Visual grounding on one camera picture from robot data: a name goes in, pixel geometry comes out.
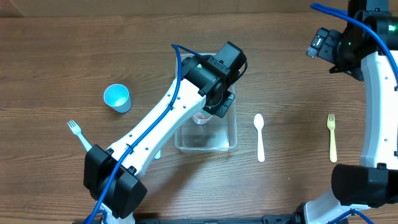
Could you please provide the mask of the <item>pink plastic cup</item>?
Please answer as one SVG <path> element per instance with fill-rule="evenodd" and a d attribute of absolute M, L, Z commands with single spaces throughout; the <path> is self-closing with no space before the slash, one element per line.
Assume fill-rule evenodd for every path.
<path fill-rule="evenodd" d="M 198 125 L 203 125 L 207 123 L 213 116 L 203 113 L 196 113 L 192 116 L 192 120 L 194 123 Z"/>

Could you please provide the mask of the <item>pink plastic spoon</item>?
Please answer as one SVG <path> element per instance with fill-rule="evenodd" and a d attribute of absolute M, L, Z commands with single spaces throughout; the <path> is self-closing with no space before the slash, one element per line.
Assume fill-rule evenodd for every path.
<path fill-rule="evenodd" d="M 261 114 L 256 114 L 254 117 L 254 127 L 257 130 L 257 160 L 259 162 L 265 161 L 264 143 L 262 139 L 262 129 L 264 127 L 264 118 Z"/>

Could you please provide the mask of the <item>light blue plastic fork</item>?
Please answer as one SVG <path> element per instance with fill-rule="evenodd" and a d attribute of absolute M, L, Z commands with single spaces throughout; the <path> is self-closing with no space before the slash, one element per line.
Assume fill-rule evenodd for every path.
<path fill-rule="evenodd" d="M 159 152 L 155 155 L 155 159 L 160 159 L 160 158 L 161 158 L 161 153 L 162 153 L 162 151 L 159 151 Z"/>

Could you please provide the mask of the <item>blue plastic cup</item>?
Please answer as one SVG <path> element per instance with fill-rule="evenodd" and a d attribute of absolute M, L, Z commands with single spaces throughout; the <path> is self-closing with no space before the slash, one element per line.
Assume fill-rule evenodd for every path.
<path fill-rule="evenodd" d="M 103 100 L 118 113 L 126 113 L 132 106 L 129 90 L 126 86 L 119 83 L 110 85 L 105 89 Z"/>

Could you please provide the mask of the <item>pale green plastic fork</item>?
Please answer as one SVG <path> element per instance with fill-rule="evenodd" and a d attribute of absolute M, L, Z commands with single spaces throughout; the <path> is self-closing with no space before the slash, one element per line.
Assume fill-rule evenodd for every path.
<path fill-rule="evenodd" d="M 69 128 L 71 129 L 71 132 L 79 138 L 79 140 L 81 141 L 81 143 L 82 143 L 83 147 L 86 149 L 86 151 L 89 151 L 92 148 L 92 145 L 84 137 L 79 125 L 72 119 L 69 120 L 67 122 L 67 124 L 68 124 Z"/>

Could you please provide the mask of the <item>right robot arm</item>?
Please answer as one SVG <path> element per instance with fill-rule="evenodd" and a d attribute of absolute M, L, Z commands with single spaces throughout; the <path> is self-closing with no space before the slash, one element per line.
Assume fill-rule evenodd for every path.
<path fill-rule="evenodd" d="M 307 55 L 364 82 L 366 125 L 359 165 L 337 164 L 331 187 L 301 204 L 292 223 L 345 223 L 350 215 L 397 202 L 397 18 L 381 3 L 351 2 L 347 11 L 312 8 L 347 22 L 344 32 L 319 29 Z"/>

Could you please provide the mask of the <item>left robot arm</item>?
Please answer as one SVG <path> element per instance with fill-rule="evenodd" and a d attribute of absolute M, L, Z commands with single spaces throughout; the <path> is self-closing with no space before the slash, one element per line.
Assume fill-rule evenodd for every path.
<path fill-rule="evenodd" d="M 107 149 L 93 145 L 85 156 L 83 184 L 96 205 L 85 223 L 134 223 L 133 211 L 146 196 L 140 181 L 174 132 L 200 111 L 223 118 L 235 95 L 228 89 L 248 66 L 212 55 L 177 60 L 168 92 L 139 124 Z"/>

